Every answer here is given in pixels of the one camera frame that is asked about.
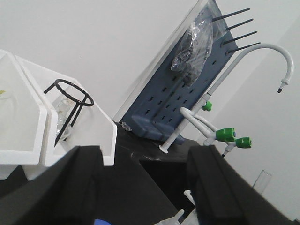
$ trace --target blue pegboard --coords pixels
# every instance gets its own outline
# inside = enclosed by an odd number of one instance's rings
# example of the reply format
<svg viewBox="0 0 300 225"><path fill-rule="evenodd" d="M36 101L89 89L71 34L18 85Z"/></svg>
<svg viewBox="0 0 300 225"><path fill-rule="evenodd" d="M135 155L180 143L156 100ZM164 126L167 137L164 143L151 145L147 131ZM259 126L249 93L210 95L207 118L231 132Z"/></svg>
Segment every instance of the blue pegboard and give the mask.
<svg viewBox="0 0 300 225"><path fill-rule="evenodd" d="M171 71L172 60L180 40L121 121L126 122L132 128L132 132L139 137L166 141L183 120L180 107L191 109L232 57L233 53L227 55L225 53L237 48L235 42L221 47L224 40L230 39L233 37L228 31L214 42L199 78L190 87L182 82L178 72ZM184 138L179 136L175 143L181 144L183 141Z"/></svg>

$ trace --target lab faucet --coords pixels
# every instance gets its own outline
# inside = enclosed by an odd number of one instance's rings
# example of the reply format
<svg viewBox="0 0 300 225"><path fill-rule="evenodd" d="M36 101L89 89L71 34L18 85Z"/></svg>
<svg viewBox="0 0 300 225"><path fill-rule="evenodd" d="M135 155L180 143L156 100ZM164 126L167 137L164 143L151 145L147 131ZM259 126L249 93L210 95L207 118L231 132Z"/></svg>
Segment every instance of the lab faucet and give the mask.
<svg viewBox="0 0 300 225"><path fill-rule="evenodd" d="M230 64L230 66L224 71L224 73L218 78L218 80L212 85L212 87L202 96L202 98L194 105L192 110L190 111L190 115L192 117L195 117L198 111L202 108L205 107L209 102L208 100L214 93L214 91L220 86L220 84L225 80L225 78L229 75L229 73L236 67L236 65L241 61L241 59L246 56L248 53L257 50L257 49L262 49L262 48L269 48L273 49L279 53L281 53L286 62L287 62L287 72L285 77L281 80L281 85L278 89L278 93L281 93L283 88L287 86L290 82L290 79L294 73L294 62L293 59L290 55L290 53L277 45L272 45L272 44L257 44L253 45L244 51L242 51L236 58L235 60ZM170 137L165 141L163 145L160 145L159 148L161 149L162 152L168 153L168 148L171 146L171 144L176 140L178 135L182 132L182 130L186 127L188 124L189 120L186 118L186 115L184 115L185 118L183 121L176 127L174 132L170 135Z"/></svg>

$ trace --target white wall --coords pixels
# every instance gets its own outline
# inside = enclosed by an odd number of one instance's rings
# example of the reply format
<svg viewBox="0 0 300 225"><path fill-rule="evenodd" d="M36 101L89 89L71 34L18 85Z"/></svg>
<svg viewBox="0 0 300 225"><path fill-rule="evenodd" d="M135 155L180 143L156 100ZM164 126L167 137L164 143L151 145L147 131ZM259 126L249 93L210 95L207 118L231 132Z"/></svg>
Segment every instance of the white wall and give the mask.
<svg viewBox="0 0 300 225"><path fill-rule="evenodd" d="M277 43L300 15L299 0L216 0L216 2L224 15L244 8L251 8L251 10L245 13L226 19L228 26L232 26L254 18L254 21L231 30L235 38L255 30L258 31L254 35L238 40L237 45L239 47L256 42ZM226 105L227 101L235 95L241 84L251 75L264 57L266 57L268 52L268 50L259 50L245 57L215 91L211 98L211 102L213 103L212 111L200 111L199 114L209 120L214 119ZM238 54L239 52L236 52L233 55L227 66ZM183 136L196 140L199 137L199 132L192 125L189 125L183 131Z"/></svg>
<svg viewBox="0 0 300 225"><path fill-rule="evenodd" d="M277 43L295 61L291 84L277 93L286 74L286 62L279 53L271 51L212 121L218 128L236 128L238 137L252 137L252 149L234 149L226 160L250 185L262 170L271 173L263 196L292 220L300 218L299 28L300 17ZM226 145L216 146L223 152Z"/></svg>
<svg viewBox="0 0 300 225"><path fill-rule="evenodd" d="M197 0L2 0L0 48L75 77L113 118Z"/></svg>

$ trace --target plastic bag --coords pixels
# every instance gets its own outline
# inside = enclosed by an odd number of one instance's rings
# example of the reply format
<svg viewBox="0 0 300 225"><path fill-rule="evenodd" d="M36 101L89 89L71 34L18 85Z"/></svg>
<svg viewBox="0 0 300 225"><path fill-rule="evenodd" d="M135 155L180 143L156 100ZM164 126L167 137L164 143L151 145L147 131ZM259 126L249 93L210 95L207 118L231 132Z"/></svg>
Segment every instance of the plastic bag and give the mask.
<svg viewBox="0 0 300 225"><path fill-rule="evenodd" d="M183 82L191 86L200 76L211 53L213 40L226 33L225 22L214 26L212 18L221 15L216 3L210 0L185 33L173 59L171 70L180 72Z"/></svg>

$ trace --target sink basin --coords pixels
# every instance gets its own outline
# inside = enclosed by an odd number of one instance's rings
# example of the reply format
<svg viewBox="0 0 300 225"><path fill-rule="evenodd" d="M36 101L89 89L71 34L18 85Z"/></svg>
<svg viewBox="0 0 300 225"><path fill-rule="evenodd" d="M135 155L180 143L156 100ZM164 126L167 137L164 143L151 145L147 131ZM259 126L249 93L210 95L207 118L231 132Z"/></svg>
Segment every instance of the sink basin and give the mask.
<svg viewBox="0 0 300 225"><path fill-rule="evenodd" d="M186 218L195 206L183 194L189 190L186 163L163 161L140 161L140 164L164 192L177 210L184 209Z"/></svg>

